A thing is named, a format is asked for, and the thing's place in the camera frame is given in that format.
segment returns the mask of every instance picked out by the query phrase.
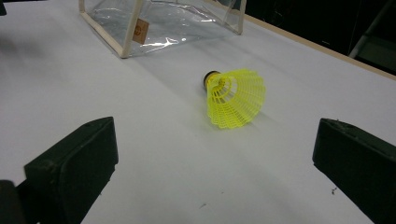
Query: shuttlecock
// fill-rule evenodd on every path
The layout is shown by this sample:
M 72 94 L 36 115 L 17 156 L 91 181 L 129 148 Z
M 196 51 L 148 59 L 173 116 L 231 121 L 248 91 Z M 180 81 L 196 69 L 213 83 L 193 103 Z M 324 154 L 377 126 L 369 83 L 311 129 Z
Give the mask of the shuttlecock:
M 207 115 L 220 128 L 232 129 L 251 122 L 264 103 L 263 79 L 254 71 L 213 71 L 205 76 L 204 85 Z

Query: white surface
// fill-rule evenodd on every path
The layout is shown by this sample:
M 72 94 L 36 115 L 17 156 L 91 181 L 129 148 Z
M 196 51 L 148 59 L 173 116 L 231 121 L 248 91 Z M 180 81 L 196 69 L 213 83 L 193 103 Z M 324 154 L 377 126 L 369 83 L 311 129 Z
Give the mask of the white surface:
M 77 1 L 0 17 L 0 178 L 81 124 L 113 116 L 120 164 L 83 223 L 372 223 L 312 162 L 320 118 L 396 145 L 396 82 L 246 22 L 244 34 L 120 60 Z M 257 70 L 246 127 L 206 116 L 203 75 Z

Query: small tag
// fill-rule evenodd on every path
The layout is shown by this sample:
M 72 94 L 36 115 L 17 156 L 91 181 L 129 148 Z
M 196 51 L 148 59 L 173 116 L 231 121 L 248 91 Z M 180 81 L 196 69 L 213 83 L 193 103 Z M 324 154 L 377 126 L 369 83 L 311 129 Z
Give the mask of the small tag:
M 149 23 L 146 21 L 142 21 L 137 19 L 136 27 L 134 28 L 134 37 L 133 41 L 139 44 L 145 44 L 146 36 L 148 35 Z

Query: wooden strip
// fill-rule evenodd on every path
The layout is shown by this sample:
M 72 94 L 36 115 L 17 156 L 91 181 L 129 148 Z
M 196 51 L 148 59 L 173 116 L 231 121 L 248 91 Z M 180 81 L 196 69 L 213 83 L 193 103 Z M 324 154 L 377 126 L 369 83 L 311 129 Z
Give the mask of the wooden strip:
M 297 35 L 294 35 L 292 33 L 289 33 L 287 31 L 282 30 L 282 29 L 280 29 L 280 28 L 278 28 L 278 27 L 276 27 L 274 25 L 271 25 L 271 24 L 265 22 L 265 21 L 258 20 L 256 18 L 253 18 L 253 17 L 249 16 L 249 15 L 245 16 L 245 20 L 250 21 L 250 22 L 252 22 L 252 23 L 254 23 L 256 25 L 259 25 L 259 26 L 261 26 L 261 27 L 263 27 L 263 28 L 265 28 L 267 30 L 273 31 L 273 32 L 275 32 L 275 33 L 277 33 L 279 35 L 283 35 L 283 36 L 285 36 L 285 37 L 287 37 L 289 39 L 292 39 L 292 40 L 294 40 L 294 41 L 296 41 L 298 43 L 304 44 L 304 45 L 306 45 L 306 46 L 308 46 L 308 47 L 310 47 L 312 49 L 316 49 L 316 50 L 321 51 L 323 53 L 329 54 L 329 55 L 331 55 L 331 56 L 333 56 L 335 58 L 338 58 L 338 59 L 343 60 L 345 62 L 354 64 L 354 65 L 356 65 L 358 67 L 361 67 L 361 68 L 364 68 L 364 69 L 366 69 L 366 70 L 368 70 L 370 72 L 377 73 L 377 74 L 379 74 L 382 77 L 387 77 L 387 78 L 390 78 L 392 80 L 396 80 L 396 76 L 394 76 L 394 75 L 392 75 L 390 73 L 387 73 L 387 72 L 382 71 L 382 70 L 380 70 L 378 68 L 372 67 L 372 66 L 370 66 L 370 65 L 368 65 L 366 63 L 361 63 L 361 62 L 359 62 L 359 61 L 357 61 L 357 60 L 355 60 L 353 58 L 349 58 L 346 55 L 338 53 L 338 52 L 336 52 L 334 50 L 327 49 L 327 48 L 325 48 L 325 47 L 323 47 L 323 46 L 321 46 L 319 44 L 316 44 L 316 43 L 314 43 L 312 41 L 309 41 L 307 39 L 304 39 L 304 38 L 302 38 L 300 36 L 297 36 Z
M 111 48 L 113 48 L 120 56 L 122 54 L 122 46 L 111 36 L 99 23 L 94 21 L 86 12 L 80 13 L 82 18 L 101 36 Z
M 131 15 L 131 19 L 129 20 L 129 26 L 126 31 L 122 52 L 120 54 L 121 58 L 129 57 L 131 51 L 132 38 L 134 36 L 134 29 L 136 27 L 137 19 L 139 18 L 139 14 L 142 6 L 143 6 L 143 0 L 136 0 L 136 2 L 134 2 L 134 9 Z

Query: plastic bag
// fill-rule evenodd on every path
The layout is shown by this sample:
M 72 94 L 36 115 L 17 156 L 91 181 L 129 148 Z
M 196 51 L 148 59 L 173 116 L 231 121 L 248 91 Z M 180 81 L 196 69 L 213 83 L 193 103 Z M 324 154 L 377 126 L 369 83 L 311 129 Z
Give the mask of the plastic bag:
M 242 33 L 246 0 L 79 0 L 84 19 L 121 56 Z

